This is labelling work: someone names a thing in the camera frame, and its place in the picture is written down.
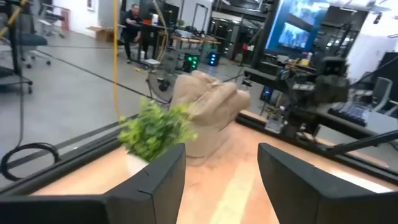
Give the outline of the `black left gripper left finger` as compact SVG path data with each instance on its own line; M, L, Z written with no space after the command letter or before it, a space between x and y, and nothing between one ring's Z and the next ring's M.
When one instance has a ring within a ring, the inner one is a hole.
M0 224L176 224L185 170L180 143L103 194L0 197Z

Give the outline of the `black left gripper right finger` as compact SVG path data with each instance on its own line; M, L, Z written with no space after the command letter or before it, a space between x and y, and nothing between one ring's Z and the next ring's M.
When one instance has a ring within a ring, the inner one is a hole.
M398 224L398 192L372 192L266 143L257 161L280 224Z

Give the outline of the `tan cap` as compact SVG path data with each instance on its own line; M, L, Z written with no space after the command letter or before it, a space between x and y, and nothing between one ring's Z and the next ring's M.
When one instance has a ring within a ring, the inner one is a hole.
M170 107L191 103L192 128L214 127L222 130L247 107L246 94L232 82L223 83L203 72L179 75Z

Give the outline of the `backlit black keyboard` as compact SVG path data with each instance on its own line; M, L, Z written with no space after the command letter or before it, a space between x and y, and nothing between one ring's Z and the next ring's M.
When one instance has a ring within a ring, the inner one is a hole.
M371 108L358 102L333 103L328 113L365 127L368 123Z

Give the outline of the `grey office chair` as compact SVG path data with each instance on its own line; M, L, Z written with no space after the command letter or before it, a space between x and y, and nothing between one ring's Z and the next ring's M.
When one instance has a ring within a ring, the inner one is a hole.
M389 98L393 82L390 79L378 77L373 89L371 102L372 112L392 116L398 110L398 102Z

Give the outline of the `grey desk with keyboard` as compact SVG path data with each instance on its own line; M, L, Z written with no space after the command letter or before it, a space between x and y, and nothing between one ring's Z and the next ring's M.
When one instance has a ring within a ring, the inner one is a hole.
M362 127L329 114L329 107L329 105L323 105L316 109L320 125L317 137L332 143L351 142L398 129L398 120L388 115L370 112L367 126Z

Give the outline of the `small green potted plant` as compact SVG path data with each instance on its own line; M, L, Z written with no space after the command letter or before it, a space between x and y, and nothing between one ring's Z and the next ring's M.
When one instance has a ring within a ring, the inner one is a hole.
M165 109L154 101L144 100L136 118L121 120L119 140L126 150L129 175L138 173L174 145L196 141L192 108L193 104L182 103Z

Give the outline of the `black floor fan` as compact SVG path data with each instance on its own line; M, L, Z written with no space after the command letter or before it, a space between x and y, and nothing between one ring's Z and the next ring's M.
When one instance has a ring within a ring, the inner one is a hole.
M150 72L146 79L150 97L164 103L170 103L174 93L175 80L176 76L166 70Z

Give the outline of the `computer with blue lights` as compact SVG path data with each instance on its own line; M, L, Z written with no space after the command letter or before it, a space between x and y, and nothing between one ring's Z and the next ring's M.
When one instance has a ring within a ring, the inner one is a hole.
M216 67L219 64L221 54L219 52L210 52L208 57L208 65Z

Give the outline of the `computer with green lights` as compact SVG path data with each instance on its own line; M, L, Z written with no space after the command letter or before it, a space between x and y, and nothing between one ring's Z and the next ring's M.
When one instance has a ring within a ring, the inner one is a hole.
M198 60L200 58L199 54L185 54L185 58L183 61L183 71L190 73L197 69Z

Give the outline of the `cardboard box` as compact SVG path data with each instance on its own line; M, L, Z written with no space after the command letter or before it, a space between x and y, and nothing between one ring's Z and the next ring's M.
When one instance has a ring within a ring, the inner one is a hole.
M95 39L101 42L112 42L114 39L113 28L89 26L88 30L95 33Z

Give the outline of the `person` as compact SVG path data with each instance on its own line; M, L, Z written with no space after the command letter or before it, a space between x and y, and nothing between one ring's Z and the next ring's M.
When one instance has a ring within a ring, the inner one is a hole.
M124 21L121 23L124 27L121 32L123 38L124 49L127 57L127 64L131 64L131 43L138 43L141 40L141 24L142 19L139 17L140 7L133 4L125 14Z

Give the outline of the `black office chair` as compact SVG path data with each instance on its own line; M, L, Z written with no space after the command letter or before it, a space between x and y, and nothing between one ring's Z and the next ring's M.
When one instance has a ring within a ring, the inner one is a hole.
M23 12L27 0L0 0L0 90L6 86L19 85L20 92L32 93L33 81L22 74L22 40L17 32L18 17Z

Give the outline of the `blue office chair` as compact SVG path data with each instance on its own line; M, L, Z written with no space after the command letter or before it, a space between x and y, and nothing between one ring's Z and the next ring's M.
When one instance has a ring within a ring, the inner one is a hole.
M37 34L22 33L16 34L14 39L16 45L22 46L21 59L27 68L32 68L32 61L37 58L41 58L46 62L47 65L51 65L49 58L35 53L38 47L48 45L47 39L45 37Z

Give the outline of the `large blue wall screen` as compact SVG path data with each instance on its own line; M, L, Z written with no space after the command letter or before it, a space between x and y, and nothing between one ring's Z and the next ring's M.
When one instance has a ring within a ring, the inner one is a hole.
M280 0L265 49L288 55L310 52L329 7L327 0Z

